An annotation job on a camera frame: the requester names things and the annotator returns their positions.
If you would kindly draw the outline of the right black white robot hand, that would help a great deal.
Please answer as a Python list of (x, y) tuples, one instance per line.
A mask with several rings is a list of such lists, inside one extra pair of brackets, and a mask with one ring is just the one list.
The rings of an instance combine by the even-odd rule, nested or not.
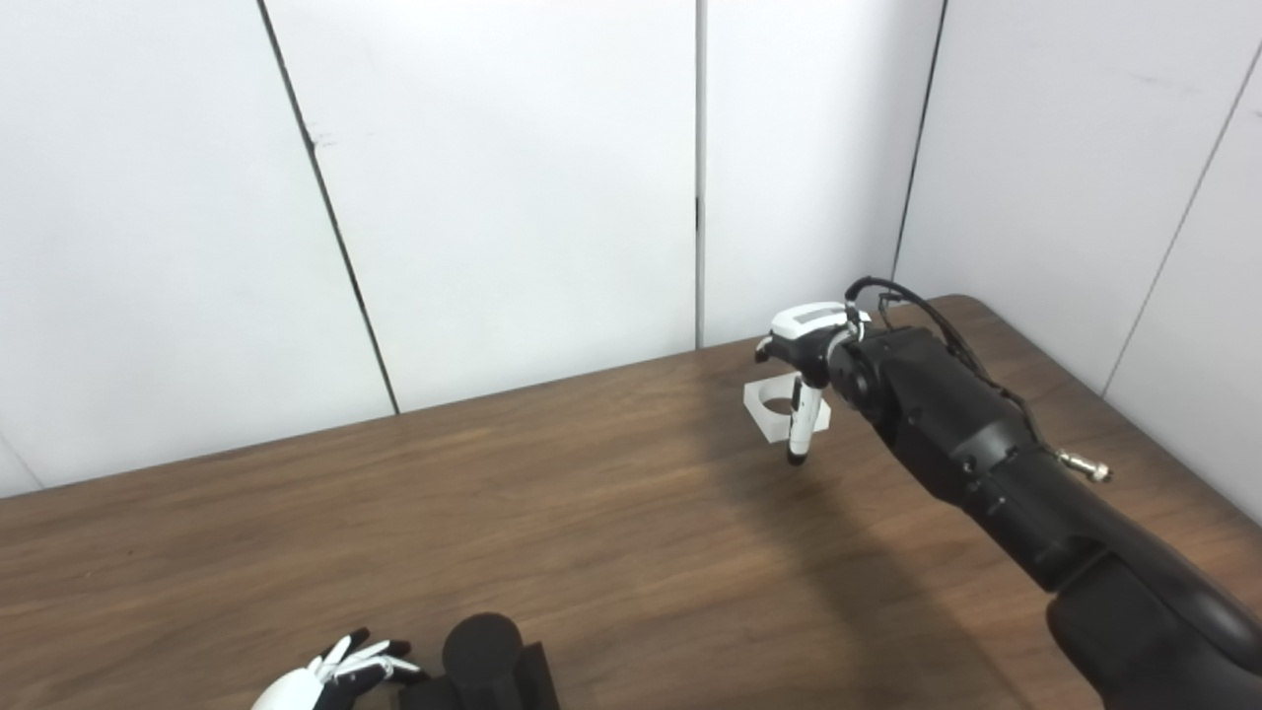
[(786, 459), (806, 462), (823, 393), (830, 386), (828, 354), (835, 343), (861, 340), (871, 318), (857, 306), (839, 301), (806, 303), (779, 311), (769, 335), (753, 346), (753, 361), (780, 359), (795, 370), (793, 412), (787, 431)]

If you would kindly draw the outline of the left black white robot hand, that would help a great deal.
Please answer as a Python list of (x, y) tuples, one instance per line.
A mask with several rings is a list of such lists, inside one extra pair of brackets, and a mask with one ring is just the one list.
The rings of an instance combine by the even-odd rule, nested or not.
[(384, 684), (420, 684), (430, 678), (408, 658), (406, 641), (370, 642), (361, 628), (341, 637), (305, 666), (280, 675), (252, 701), (252, 709), (352, 709), (358, 697)]

